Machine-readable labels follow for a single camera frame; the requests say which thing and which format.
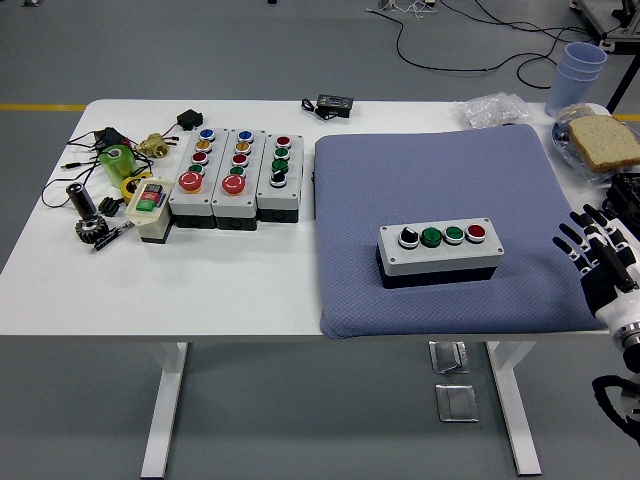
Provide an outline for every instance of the bread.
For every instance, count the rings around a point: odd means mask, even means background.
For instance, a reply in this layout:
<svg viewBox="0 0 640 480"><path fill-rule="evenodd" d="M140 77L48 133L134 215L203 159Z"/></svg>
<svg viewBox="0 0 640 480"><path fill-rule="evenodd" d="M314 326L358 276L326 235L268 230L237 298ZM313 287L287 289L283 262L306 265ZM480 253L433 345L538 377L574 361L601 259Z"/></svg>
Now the bread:
<svg viewBox="0 0 640 480"><path fill-rule="evenodd" d="M625 125L608 115L588 115L569 122L569 142L585 166L600 173L640 164L640 143Z"/></svg>

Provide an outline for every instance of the blue plastic cup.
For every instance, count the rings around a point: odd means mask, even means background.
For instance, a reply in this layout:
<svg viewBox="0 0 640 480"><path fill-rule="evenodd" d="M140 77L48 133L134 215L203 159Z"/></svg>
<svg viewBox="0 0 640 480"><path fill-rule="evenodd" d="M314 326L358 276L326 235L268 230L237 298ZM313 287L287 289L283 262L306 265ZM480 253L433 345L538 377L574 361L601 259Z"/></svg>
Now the blue plastic cup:
<svg viewBox="0 0 640 480"><path fill-rule="evenodd" d="M565 47L562 61L571 68L595 72L602 69L604 62L607 61L607 54L596 45L573 42Z"/></svg>
<svg viewBox="0 0 640 480"><path fill-rule="evenodd" d="M602 67L593 72L589 72L580 70L578 68L573 68L570 65L567 65L564 60L560 60L560 63L558 63L558 70L564 73L567 77L576 78L578 80L595 80L600 74L600 70L602 70Z"/></svg>
<svg viewBox="0 0 640 480"><path fill-rule="evenodd" d="M558 110L580 103L596 79L597 75L588 80L572 78L562 73L560 69L556 70L556 78L551 85L549 98L544 107L545 113L555 119Z"/></svg>

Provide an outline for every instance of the clear plastic packaging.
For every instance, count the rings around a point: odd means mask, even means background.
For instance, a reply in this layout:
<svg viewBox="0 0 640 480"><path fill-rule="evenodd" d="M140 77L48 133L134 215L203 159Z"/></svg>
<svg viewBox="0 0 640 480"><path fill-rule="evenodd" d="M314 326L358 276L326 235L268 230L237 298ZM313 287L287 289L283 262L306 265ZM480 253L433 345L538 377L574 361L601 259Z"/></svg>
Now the clear plastic packaging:
<svg viewBox="0 0 640 480"><path fill-rule="evenodd" d="M515 94L504 92L457 103L464 122L471 128L487 128L507 123L524 123L531 117L527 104Z"/></svg>

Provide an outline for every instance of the metal gear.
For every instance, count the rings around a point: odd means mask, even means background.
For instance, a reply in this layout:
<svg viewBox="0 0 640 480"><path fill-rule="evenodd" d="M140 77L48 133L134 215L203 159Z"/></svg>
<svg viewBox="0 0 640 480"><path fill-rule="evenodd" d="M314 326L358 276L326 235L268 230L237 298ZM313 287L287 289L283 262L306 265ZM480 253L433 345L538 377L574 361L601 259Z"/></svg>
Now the metal gear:
<svg viewBox="0 0 640 480"><path fill-rule="evenodd" d="M76 233L84 243L95 243L97 239L109 233L109 225L104 217L96 215L76 223Z"/></svg>

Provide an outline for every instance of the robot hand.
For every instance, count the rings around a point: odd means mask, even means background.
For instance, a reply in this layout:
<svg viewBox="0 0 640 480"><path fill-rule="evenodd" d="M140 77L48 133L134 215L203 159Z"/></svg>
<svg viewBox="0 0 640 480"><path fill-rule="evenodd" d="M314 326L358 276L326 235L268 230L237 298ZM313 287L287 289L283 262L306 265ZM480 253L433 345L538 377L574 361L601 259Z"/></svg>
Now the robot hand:
<svg viewBox="0 0 640 480"><path fill-rule="evenodd" d="M582 215L575 212L570 215L584 237L568 225L560 225L560 231L580 253L560 237L554 237L553 243L582 274L580 283L591 313L609 327L613 341L624 352L627 368L635 373L629 380L605 375L596 378L592 385L598 405L607 417L640 445L640 265L636 260L640 255L636 255L613 222L590 205L585 205L584 211ZM622 389L624 418L607 395L609 387Z"/></svg>
<svg viewBox="0 0 640 480"><path fill-rule="evenodd" d="M584 211L570 215L584 237L568 225L560 225L560 231L580 253L560 237L554 237L553 243L582 274L580 283L589 310L609 328L614 343L624 352L627 368L640 373L640 254L598 210L585 205Z"/></svg>

